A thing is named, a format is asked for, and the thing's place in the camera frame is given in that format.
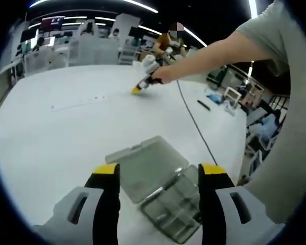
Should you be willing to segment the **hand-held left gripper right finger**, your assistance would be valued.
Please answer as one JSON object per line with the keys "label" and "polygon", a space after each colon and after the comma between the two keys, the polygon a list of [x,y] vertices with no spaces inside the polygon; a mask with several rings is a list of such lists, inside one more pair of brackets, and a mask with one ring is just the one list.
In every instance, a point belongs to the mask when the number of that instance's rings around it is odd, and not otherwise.
{"label": "hand-held left gripper right finger", "polygon": [[274,223],[265,205],[243,186],[234,186],[225,169],[198,166],[202,244],[269,244],[284,224]]}

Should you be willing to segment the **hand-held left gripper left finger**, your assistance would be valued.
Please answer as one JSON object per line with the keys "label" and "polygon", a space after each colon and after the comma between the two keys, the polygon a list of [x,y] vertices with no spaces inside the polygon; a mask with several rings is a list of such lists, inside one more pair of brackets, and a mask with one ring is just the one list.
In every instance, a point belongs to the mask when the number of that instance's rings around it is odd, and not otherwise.
{"label": "hand-held left gripper left finger", "polygon": [[118,244],[119,194],[120,165],[101,165],[55,204],[45,224],[32,229],[46,244]]}

